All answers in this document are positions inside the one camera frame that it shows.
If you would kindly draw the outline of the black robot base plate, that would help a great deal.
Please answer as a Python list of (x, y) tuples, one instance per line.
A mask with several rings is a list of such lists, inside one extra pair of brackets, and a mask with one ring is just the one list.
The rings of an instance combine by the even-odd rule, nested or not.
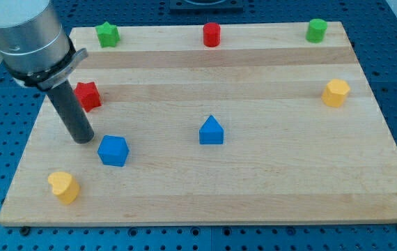
[(187, 11), (242, 11), (243, 0), (169, 0), (171, 13), (183, 13)]

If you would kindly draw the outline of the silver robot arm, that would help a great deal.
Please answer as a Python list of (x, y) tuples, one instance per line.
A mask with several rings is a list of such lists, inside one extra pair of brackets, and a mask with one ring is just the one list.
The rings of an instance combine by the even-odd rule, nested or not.
[(88, 52), (75, 48), (52, 1), (0, 0), (0, 55), (19, 85), (47, 94), (76, 143), (92, 140), (93, 129), (68, 81)]

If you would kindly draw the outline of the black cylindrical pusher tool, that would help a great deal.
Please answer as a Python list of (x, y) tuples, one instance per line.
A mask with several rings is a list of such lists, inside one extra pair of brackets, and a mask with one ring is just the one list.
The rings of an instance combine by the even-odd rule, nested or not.
[(79, 104), (68, 80), (50, 89), (47, 96), (68, 130), (78, 144), (86, 144), (93, 139), (94, 131)]

